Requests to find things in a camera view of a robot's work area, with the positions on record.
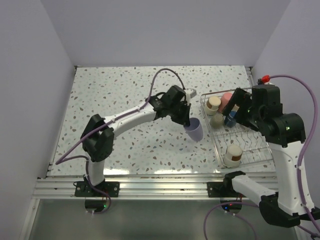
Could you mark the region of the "purple plastic cup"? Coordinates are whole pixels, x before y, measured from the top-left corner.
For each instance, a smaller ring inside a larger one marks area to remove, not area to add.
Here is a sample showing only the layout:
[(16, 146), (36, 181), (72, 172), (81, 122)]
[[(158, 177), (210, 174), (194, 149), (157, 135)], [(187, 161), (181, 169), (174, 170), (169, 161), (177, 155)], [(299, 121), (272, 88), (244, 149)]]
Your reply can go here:
[(196, 117), (189, 119), (189, 126), (184, 126), (185, 132), (195, 142), (199, 142), (203, 139), (204, 133), (200, 120)]

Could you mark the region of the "red plastic cup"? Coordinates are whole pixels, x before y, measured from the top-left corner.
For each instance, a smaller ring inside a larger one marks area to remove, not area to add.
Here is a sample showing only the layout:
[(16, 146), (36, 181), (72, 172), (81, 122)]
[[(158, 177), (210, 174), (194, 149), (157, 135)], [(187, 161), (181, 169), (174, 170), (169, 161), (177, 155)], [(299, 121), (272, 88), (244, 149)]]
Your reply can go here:
[(220, 101), (221, 101), (221, 104), (218, 108), (218, 112), (219, 113), (222, 113), (223, 109), (225, 108), (225, 106), (228, 104), (228, 102), (230, 101), (231, 97), (232, 97), (232, 93), (231, 92), (225, 92), (221, 98), (220, 98)]

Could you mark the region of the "dark blue ceramic mug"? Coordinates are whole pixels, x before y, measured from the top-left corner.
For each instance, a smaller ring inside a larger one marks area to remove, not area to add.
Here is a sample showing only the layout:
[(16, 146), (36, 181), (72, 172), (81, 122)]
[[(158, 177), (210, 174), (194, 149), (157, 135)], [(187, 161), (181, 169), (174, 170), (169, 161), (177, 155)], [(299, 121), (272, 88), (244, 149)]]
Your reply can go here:
[(233, 109), (230, 111), (228, 116), (224, 119), (224, 125), (228, 128), (233, 128), (236, 125), (235, 115), (239, 109), (239, 106), (237, 104), (234, 105)]

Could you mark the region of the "steel tumbler cork band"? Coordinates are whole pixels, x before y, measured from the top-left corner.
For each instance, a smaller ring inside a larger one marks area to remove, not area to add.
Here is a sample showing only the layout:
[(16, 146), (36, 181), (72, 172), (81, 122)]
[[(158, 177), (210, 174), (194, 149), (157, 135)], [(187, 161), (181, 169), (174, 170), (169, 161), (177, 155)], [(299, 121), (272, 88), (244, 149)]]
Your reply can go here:
[(213, 116), (217, 113), (220, 105), (221, 99), (217, 96), (211, 96), (204, 105), (204, 112), (209, 116)]

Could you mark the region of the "grey ceramic mug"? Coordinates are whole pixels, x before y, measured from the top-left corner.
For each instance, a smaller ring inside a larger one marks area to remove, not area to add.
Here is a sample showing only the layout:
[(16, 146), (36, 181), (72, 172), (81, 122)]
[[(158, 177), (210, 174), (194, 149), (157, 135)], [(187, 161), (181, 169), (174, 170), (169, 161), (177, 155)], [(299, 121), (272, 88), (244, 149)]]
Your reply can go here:
[(212, 116), (209, 122), (210, 126), (214, 129), (220, 128), (224, 124), (224, 117), (220, 113), (216, 113)]

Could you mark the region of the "steel tumbler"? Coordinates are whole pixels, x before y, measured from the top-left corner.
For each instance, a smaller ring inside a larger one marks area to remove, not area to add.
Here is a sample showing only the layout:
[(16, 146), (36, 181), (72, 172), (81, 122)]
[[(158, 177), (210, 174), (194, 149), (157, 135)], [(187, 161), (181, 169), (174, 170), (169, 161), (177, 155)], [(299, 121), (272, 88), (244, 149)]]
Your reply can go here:
[(223, 157), (223, 163), (228, 168), (238, 167), (241, 163), (243, 149), (236, 145), (231, 144), (226, 148), (225, 155)]

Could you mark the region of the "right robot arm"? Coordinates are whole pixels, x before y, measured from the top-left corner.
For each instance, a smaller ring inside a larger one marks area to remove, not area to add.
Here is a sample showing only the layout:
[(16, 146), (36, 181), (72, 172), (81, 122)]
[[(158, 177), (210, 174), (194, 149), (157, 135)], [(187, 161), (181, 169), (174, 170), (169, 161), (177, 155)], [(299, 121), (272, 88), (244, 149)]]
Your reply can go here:
[(222, 113), (228, 116), (238, 106), (235, 121), (261, 133), (273, 156), (278, 181), (274, 191), (250, 179), (244, 172), (225, 175), (223, 192), (237, 193), (254, 202), (263, 219), (270, 225), (291, 228), (301, 221), (315, 223), (320, 209), (311, 199), (302, 150), (307, 145), (305, 126), (296, 113), (283, 113), (280, 89), (272, 84), (252, 87), (251, 92), (237, 88)]

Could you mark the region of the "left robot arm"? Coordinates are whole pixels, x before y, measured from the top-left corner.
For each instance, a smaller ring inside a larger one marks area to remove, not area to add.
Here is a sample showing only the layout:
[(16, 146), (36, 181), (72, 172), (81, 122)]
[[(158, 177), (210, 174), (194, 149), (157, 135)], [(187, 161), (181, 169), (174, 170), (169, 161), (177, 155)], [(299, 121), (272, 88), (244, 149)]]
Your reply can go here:
[(173, 85), (166, 92), (149, 96), (145, 102), (122, 113), (101, 117), (92, 116), (82, 135), (82, 148), (89, 155), (86, 190), (92, 196), (103, 193), (105, 159), (113, 151), (114, 140), (124, 132), (141, 124), (153, 122), (167, 116), (184, 127), (190, 126), (191, 99), (194, 89), (182, 89)]

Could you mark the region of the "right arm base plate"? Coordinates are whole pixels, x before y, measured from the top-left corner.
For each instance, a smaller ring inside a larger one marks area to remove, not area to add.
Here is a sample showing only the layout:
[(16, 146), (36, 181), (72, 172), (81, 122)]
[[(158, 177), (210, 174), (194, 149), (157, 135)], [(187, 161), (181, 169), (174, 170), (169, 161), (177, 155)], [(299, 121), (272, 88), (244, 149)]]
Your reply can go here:
[(227, 188), (222, 181), (211, 181), (206, 183), (207, 195), (209, 198), (236, 198), (246, 196), (236, 192), (231, 188)]

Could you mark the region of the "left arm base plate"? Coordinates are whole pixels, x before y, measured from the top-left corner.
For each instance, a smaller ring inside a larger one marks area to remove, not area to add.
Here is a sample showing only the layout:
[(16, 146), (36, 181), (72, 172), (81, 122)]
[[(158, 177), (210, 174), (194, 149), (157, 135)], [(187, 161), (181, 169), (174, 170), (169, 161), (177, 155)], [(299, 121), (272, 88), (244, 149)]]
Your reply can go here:
[(111, 198), (117, 198), (120, 191), (120, 183), (117, 181), (102, 182), (95, 186), (96, 190), (87, 181), (76, 181), (73, 186), (75, 187), (75, 197), (94, 198), (108, 195)]

